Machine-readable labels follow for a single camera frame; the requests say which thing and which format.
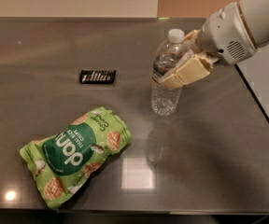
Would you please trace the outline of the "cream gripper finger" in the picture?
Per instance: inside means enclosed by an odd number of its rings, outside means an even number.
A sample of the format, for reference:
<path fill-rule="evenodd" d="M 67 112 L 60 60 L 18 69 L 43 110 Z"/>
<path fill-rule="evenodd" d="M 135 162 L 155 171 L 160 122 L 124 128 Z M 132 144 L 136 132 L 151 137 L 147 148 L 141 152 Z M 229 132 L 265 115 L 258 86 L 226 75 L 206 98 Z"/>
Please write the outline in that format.
<path fill-rule="evenodd" d="M 194 53 L 189 49 L 176 66 L 160 78 L 160 85 L 175 90 L 210 75 L 213 65 L 219 60 L 206 52 Z"/>
<path fill-rule="evenodd" d="M 194 44 L 196 46 L 199 45 L 199 30 L 192 30 L 190 31 L 185 37 L 183 42 L 188 45 L 188 44 Z"/>

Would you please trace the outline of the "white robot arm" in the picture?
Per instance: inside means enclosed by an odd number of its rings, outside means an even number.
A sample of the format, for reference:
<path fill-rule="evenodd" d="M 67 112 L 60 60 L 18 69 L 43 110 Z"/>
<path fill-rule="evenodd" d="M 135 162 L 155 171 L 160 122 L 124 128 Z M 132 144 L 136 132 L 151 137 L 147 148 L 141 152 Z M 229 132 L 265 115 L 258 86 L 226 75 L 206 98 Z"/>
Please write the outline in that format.
<path fill-rule="evenodd" d="M 188 50 L 159 84 L 173 90 L 207 77 L 213 66 L 233 65 L 269 44 L 269 0 L 240 0 L 210 15 L 184 37 Z"/>

